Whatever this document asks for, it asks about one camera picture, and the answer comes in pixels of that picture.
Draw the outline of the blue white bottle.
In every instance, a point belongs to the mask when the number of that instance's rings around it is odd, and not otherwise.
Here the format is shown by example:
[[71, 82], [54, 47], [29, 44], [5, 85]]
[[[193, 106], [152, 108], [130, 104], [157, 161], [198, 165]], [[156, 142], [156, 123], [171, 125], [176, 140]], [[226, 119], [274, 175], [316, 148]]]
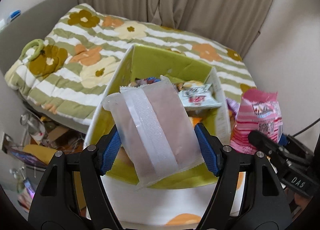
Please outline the blue white bottle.
[[16, 10], [14, 12], [11, 12], [7, 18], [7, 23], [12, 22], [13, 20], [15, 20], [17, 17], [19, 17], [21, 15], [21, 10]]

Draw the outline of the pink striped snack packet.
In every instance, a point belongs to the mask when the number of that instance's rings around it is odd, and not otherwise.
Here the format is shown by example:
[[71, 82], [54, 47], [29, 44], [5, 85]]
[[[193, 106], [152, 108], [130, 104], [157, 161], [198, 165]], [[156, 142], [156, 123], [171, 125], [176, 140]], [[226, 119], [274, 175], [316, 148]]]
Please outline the pink striped snack packet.
[[252, 88], [242, 95], [230, 146], [240, 153], [254, 154], [257, 149], [248, 140], [249, 133], [254, 130], [279, 142], [283, 133], [283, 119], [276, 92]]

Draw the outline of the orange snack packet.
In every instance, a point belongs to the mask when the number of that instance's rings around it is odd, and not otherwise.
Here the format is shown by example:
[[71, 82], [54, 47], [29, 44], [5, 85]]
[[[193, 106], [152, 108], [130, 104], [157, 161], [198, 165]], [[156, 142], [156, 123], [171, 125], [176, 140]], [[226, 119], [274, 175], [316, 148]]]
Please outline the orange snack packet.
[[202, 122], [202, 117], [189, 117], [189, 120], [193, 127], [195, 127], [198, 123]]

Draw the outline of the floral striped quilt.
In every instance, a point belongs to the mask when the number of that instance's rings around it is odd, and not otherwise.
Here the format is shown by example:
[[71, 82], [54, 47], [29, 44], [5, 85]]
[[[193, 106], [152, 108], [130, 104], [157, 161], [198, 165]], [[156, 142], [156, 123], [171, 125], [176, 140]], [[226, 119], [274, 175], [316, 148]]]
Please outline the floral striped quilt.
[[213, 40], [151, 23], [71, 8], [43, 39], [40, 55], [21, 55], [5, 73], [23, 99], [54, 115], [89, 125], [120, 60], [133, 44], [159, 47], [213, 65], [225, 95], [240, 101], [255, 83], [240, 55]]

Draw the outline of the translucent white snack packet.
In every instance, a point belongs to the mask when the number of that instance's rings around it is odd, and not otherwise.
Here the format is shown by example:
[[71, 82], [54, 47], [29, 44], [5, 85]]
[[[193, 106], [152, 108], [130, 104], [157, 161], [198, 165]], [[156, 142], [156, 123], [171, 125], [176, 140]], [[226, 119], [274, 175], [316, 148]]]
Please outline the translucent white snack packet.
[[139, 182], [151, 186], [203, 163], [194, 127], [171, 81], [122, 86], [102, 101], [112, 118]]

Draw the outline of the purple snack bag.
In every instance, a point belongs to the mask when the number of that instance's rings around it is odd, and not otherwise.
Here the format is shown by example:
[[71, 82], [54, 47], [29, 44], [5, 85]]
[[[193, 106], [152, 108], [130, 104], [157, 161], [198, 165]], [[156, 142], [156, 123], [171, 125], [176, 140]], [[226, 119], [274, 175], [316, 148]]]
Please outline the purple snack bag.
[[234, 119], [237, 120], [240, 109], [240, 103], [228, 97], [226, 98], [226, 103], [228, 105], [228, 110], [232, 112]]

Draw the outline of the grey headboard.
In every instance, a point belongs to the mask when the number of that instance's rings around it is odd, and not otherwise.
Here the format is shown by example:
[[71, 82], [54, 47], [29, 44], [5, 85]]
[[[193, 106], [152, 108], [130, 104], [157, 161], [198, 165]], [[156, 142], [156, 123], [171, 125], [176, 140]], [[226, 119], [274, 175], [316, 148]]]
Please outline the grey headboard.
[[45, 0], [1, 30], [1, 73], [5, 74], [21, 55], [24, 46], [43, 39], [78, 0]]

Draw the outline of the dark cartoon snack packet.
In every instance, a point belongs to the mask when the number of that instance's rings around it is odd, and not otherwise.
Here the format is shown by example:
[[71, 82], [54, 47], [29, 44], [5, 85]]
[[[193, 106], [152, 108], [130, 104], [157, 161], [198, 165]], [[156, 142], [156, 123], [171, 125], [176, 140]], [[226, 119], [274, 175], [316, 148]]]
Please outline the dark cartoon snack packet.
[[134, 81], [132, 81], [130, 84], [129, 84], [129, 87], [139, 87], [139, 86], [143, 86], [143, 85], [149, 85], [149, 84], [153, 84], [153, 83], [156, 83], [156, 82], [159, 82], [160, 79], [159, 78], [156, 78], [156, 77], [149, 77], [149, 78], [143, 78], [143, 79], [140, 79], [140, 78], [136, 78]]

